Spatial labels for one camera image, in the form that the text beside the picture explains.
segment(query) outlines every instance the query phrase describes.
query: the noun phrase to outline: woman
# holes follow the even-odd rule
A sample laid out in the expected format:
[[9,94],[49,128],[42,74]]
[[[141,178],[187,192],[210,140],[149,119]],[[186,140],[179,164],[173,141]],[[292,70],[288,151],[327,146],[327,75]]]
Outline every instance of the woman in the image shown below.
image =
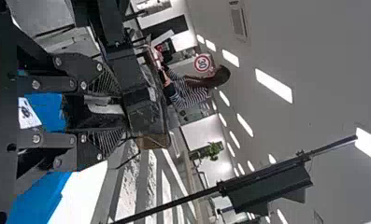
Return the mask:
[[176,109],[185,109],[206,100],[211,89],[224,84],[231,76],[229,69],[223,65],[209,72],[206,77],[182,77],[165,65],[162,72],[164,95]]

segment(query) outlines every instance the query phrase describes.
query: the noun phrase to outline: black metal bracket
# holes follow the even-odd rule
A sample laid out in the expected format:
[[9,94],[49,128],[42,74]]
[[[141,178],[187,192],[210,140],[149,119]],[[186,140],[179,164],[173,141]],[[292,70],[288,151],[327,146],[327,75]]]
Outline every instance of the black metal bracket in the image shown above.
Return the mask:
[[18,93],[24,95],[36,92],[74,92],[78,82],[72,77],[23,76],[17,77]]

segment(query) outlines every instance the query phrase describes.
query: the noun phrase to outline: air vent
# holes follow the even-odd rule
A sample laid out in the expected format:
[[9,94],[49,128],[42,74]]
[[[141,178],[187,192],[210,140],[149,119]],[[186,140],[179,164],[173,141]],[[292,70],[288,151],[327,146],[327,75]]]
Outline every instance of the air vent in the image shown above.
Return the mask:
[[231,10],[231,19],[235,36],[242,41],[247,41],[248,29],[243,1],[231,1],[229,2],[229,8]]

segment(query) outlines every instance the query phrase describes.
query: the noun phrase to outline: red circle sign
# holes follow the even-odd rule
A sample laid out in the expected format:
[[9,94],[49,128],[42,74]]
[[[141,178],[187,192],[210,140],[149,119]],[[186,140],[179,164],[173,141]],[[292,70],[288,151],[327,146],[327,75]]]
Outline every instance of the red circle sign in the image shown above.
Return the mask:
[[198,73],[205,73],[211,67],[211,60],[209,59],[207,54],[201,54],[196,57],[193,66]]

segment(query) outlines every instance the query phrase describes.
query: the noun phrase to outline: green plant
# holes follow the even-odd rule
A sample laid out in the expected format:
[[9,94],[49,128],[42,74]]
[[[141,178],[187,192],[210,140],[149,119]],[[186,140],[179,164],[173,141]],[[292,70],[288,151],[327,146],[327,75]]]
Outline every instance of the green plant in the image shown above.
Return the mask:
[[209,148],[207,151],[207,155],[210,157],[211,161],[217,161],[218,160],[218,154],[221,151],[221,147],[219,144],[214,142],[209,142]]

